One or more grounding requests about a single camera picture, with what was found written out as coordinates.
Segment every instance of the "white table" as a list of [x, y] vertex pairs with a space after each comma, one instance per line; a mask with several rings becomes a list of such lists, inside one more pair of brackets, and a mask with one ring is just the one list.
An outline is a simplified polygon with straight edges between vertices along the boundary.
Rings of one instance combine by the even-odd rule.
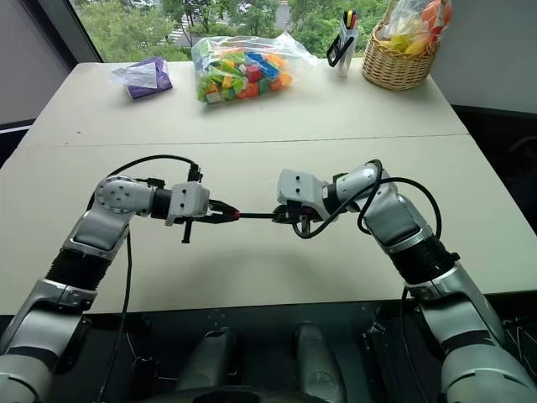
[[[173, 63], [171, 70], [181, 71], [185, 66], [189, 64]], [[96, 81], [93, 72], [97, 68], [105, 66], [84, 65], [75, 70], [75, 75], [86, 69], [87, 80]], [[153, 143], [150, 137], [141, 137], [141, 133], [148, 132], [152, 120], [144, 122], [140, 115], [152, 116], [159, 108], [155, 105], [163, 106], [164, 94], [132, 104], [125, 102], [112, 84], [102, 84], [108, 104], [123, 102], [123, 106], [112, 113], [102, 104], [85, 102], [88, 119], [82, 119], [78, 107], [72, 106], [81, 99], [71, 86], [75, 81], [81, 86], [84, 80], [75, 80], [71, 75], [0, 170], [0, 275], [9, 279], [0, 282], [0, 314], [17, 311], [35, 280], [46, 273], [97, 182], [127, 161], [159, 153], [179, 154], [198, 162], [211, 197], [245, 212], [272, 211], [279, 172], [285, 167], [306, 170], [328, 180], [335, 173], [378, 157], [392, 175], [415, 179], [433, 192], [444, 218], [443, 242], [461, 255], [463, 265], [484, 292], [534, 289], [537, 239], [432, 80], [414, 92], [393, 93], [366, 83], [357, 68], [349, 78], [360, 89], [353, 92], [350, 86], [342, 87], [349, 100], [353, 97], [357, 105], [367, 107], [368, 98], [385, 97], [387, 102], [399, 102], [404, 111], [414, 109], [415, 120], [401, 123], [397, 130], [397, 122], [403, 122], [397, 109], [392, 119], [382, 120], [376, 108], [357, 108], [369, 122], [367, 127], [362, 124], [359, 133], [375, 133], [373, 122], [378, 121], [392, 125], [393, 137], [378, 132], [372, 139], [316, 139], [314, 129], [322, 120], [312, 113], [310, 121], [288, 121], [288, 126], [294, 127], [292, 133], [260, 128], [268, 138], [259, 136], [253, 142], [242, 141], [245, 133], [234, 132], [217, 141], [210, 132], [207, 136], [211, 141], [206, 143], [212, 144], [203, 144], [189, 139], [195, 135], [195, 126], [202, 125], [206, 117], [210, 119], [206, 124], [214, 127], [216, 116], [226, 122], [234, 118], [248, 120], [244, 111], [258, 105], [292, 116], [288, 110], [295, 108], [291, 100], [299, 102], [301, 98], [289, 91], [281, 94], [280, 104], [259, 99], [259, 104], [251, 101], [229, 105], [211, 115], [192, 99], [192, 89], [176, 85], [177, 89], [184, 87], [184, 93], [169, 93], [177, 111], [177, 116], [168, 117], [169, 125], [187, 122], [184, 110], [195, 109], [198, 114], [191, 115], [192, 121], [186, 124], [190, 132], [176, 133], [175, 143], [169, 144], [173, 143], [169, 136], [173, 130], [169, 128], [168, 134], [155, 132], [157, 137], [162, 134], [155, 141], [159, 144], [137, 144]], [[414, 98], [416, 93], [428, 95], [419, 101]], [[390, 95], [398, 101], [390, 101]], [[412, 105], [403, 102], [405, 97]], [[319, 103], [317, 111], [321, 113]], [[416, 103], [437, 104], [431, 111], [437, 119], [430, 126], [441, 135], [425, 132], [423, 119], [431, 117], [420, 119]], [[336, 106], [327, 104], [326, 108], [335, 110]], [[134, 120], [139, 127], [133, 126]], [[115, 128], [108, 136], [95, 131], [97, 126], [105, 128], [107, 121]], [[121, 122], [127, 123], [120, 131]], [[86, 133], [76, 138], [76, 144], [71, 139], [69, 144], [62, 143], [70, 136], [66, 128], [69, 124]], [[165, 126], [161, 121], [156, 124]], [[134, 130], [133, 141], [126, 144], [130, 129]], [[175, 161], [151, 161], [128, 173], [160, 177], [171, 186], [185, 179], [186, 166]], [[434, 225], [426, 199], [408, 186], [400, 189]], [[310, 241], [297, 239], [287, 226], [256, 220], [219, 226], [195, 224], [190, 245], [180, 243], [181, 226], [166, 228], [161, 221], [136, 217], [131, 228], [134, 269], [130, 311], [394, 299], [399, 298], [402, 289], [403, 281], [389, 258], [370, 237], [357, 230], [356, 216], [348, 214]], [[99, 287], [92, 312], [120, 311], [125, 272], [122, 251]]]

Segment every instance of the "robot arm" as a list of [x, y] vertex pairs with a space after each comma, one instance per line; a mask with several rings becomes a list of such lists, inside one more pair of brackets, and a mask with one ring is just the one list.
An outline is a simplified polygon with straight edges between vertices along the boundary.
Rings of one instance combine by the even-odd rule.
[[[389, 178], [385, 171], [380, 174], [383, 180]], [[305, 172], [284, 170], [279, 177], [278, 201], [284, 205], [287, 222], [301, 222], [303, 238], [307, 238], [310, 221], [329, 219], [360, 190], [374, 189], [377, 177], [374, 163], [337, 175], [332, 183]], [[347, 210], [364, 208], [371, 191], [365, 190]], [[504, 331], [498, 315], [461, 266], [458, 254], [446, 251], [393, 182], [383, 183], [376, 192], [364, 222], [419, 302], [424, 322], [441, 347], [446, 400], [537, 401], [532, 379], [501, 347]]]
[[0, 395], [6, 402], [42, 401], [52, 374], [61, 372], [80, 344], [89, 322], [82, 312], [91, 307], [96, 288], [114, 260], [128, 224], [135, 215], [174, 222], [225, 222], [231, 215], [207, 216], [209, 191], [196, 181], [159, 189], [115, 175], [103, 180], [94, 201], [64, 242], [47, 275], [37, 281], [0, 340]]

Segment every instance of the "black wire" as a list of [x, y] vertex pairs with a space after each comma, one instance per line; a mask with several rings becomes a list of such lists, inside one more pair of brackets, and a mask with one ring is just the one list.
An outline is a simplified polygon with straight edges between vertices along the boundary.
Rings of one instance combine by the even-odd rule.
[[[117, 175], [117, 174], [123, 172], [124, 170], [127, 170], [127, 169], [129, 169], [129, 168], [131, 168], [131, 167], [133, 167], [135, 165], [142, 164], [143, 162], [147, 162], [147, 161], [151, 161], [151, 160], [178, 160], [178, 161], [183, 161], [183, 162], [185, 162], [187, 164], [190, 164], [190, 167], [191, 166], [198, 166], [198, 164], [196, 162], [194, 162], [193, 160], [190, 160], [188, 158], [185, 158], [185, 157], [181, 157], [181, 156], [178, 156], [178, 155], [172, 155], [172, 154], [156, 154], [156, 155], [148, 155], [147, 157], [139, 158], [137, 160], [129, 162], [128, 164], [122, 165], [119, 168], [117, 168], [116, 170], [110, 172], [110, 174], [108, 174], [108, 176]], [[86, 210], [91, 209], [91, 205], [93, 204], [94, 200], [95, 200], [95, 196], [93, 194], [91, 194], [90, 201], [87, 203]]]
[[406, 332], [406, 321], [404, 320], [404, 305], [407, 301], [407, 296], [409, 294], [409, 291], [406, 287], [403, 288], [403, 295], [401, 296], [401, 336], [403, 338], [403, 348], [404, 348], [404, 354], [406, 355], [407, 361], [409, 362], [410, 366], [410, 372], [412, 373], [412, 377], [414, 378], [416, 382], [416, 386], [418, 387], [418, 391], [420, 392], [421, 398], [425, 403], [427, 403], [429, 400], [427, 399], [427, 394], [425, 393], [425, 390], [423, 389], [423, 385], [421, 384], [420, 377], [418, 376], [418, 370], [416, 369], [416, 365], [414, 360], [412, 359], [412, 355], [410, 354], [409, 350], [409, 342], [407, 338], [407, 332]]
[[101, 403], [104, 394], [107, 391], [108, 380], [110, 379], [110, 374], [116, 362], [117, 352], [119, 351], [119, 346], [121, 345], [121, 336], [123, 335], [123, 329], [125, 328], [125, 320], [127, 318], [127, 309], [128, 309], [128, 300], [131, 295], [131, 278], [133, 274], [133, 252], [131, 248], [131, 233], [130, 231], [127, 234], [127, 281], [125, 284], [125, 296], [123, 298], [123, 308], [121, 310], [121, 320], [119, 322], [119, 328], [117, 330], [116, 341], [114, 342], [114, 347], [112, 350], [112, 355], [108, 361], [107, 372], [104, 379], [102, 380], [101, 389], [99, 390], [99, 396], [97, 397], [96, 403]]
[[339, 216], [341, 214], [341, 212], [343, 212], [343, 210], [345, 210], [347, 208], [348, 205], [350, 205], [352, 202], [354, 202], [358, 197], [360, 197], [361, 194], [365, 193], [366, 191], [368, 191], [369, 189], [372, 189], [374, 188], [377, 184], [379, 185], [382, 185], [383, 183], [393, 183], [393, 182], [399, 182], [399, 183], [406, 183], [408, 185], [412, 185], [414, 187], [416, 187], [417, 189], [419, 189], [422, 193], [425, 194], [425, 196], [427, 197], [427, 199], [429, 200], [431, 206], [433, 207], [433, 211], [435, 212], [435, 220], [436, 220], [436, 230], [435, 230], [435, 235], [438, 239], [440, 239], [440, 236], [442, 234], [442, 216], [441, 216], [441, 213], [440, 213], [440, 208], [438, 207], [438, 203], [436, 203], [436, 200], [435, 198], [433, 197], [433, 195], [430, 193], [430, 191], [423, 185], [421, 185], [419, 182], [416, 182], [416, 181], [412, 181], [411, 179], [407, 179], [407, 178], [399, 178], [399, 177], [394, 177], [394, 178], [385, 178], [385, 179], [382, 179], [380, 181], [375, 182], [375, 183], [372, 183], [371, 185], [368, 185], [366, 187], [364, 187], [363, 189], [361, 189], [360, 191], [357, 191], [354, 195], [350, 196], [348, 199], [346, 199], [319, 227], [317, 227], [314, 231], [310, 232], [310, 233], [302, 233], [297, 224], [294, 223], [293, 224], [293, 230], [295, 231], [295, 233], [301, 237], [302, 239], [311, 239], [313, 237], [316, 237], [317, 235], [319, 235], [320, 233], [322, 233], [326, 227], [328, 227], [328, 225], [330, 225], [331, 222], [333, 222], [337, 216]]
[[365, 215], [366, 211], [368, 210], [369, 206], [371, 206], [371, 203], [373, 203], [373, 199], [377, 195], [378, 188], [380, 187], [380, 181], [383, 179], [383, 163], [380, 162], [380, 160], [371, 160], [369, 161], [371, 164], [375, 164], [377, 166], [377, 177], [375, 178], [374, 187], [372, 188], [371, 192], [369, 193], [369, 197], [366, 200], [365, 204], [362, 207], [362, 210], [360, 210], [360, 213], [358, 214], [358, 228], [363, 233], [366, 233], [367, 235], [371, 235], [371, 233], [368, 231], [367, 228], [363, 226], [363, 216]]

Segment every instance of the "clear plastic bag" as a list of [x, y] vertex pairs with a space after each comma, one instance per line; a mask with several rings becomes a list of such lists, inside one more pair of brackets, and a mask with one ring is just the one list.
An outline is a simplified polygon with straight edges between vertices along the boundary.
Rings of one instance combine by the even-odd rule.
[[399, 0], [379, 33], [381, 44], [421, 55], [441, 40], [451, 20], [451, 0]]
[[284, 32], [275, 39], [217, 36], [192, 48], [196, 93], [201, 102], [257, 97], [287, 88], [321, 62]]

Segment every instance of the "bag of toy blocks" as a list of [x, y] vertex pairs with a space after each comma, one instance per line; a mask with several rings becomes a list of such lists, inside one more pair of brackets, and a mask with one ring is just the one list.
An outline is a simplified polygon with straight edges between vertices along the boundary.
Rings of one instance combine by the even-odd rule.
[[203, 38], [192, 48], [198, 101], [219, 103], [288, 88], [320, 60], [291, 35]]

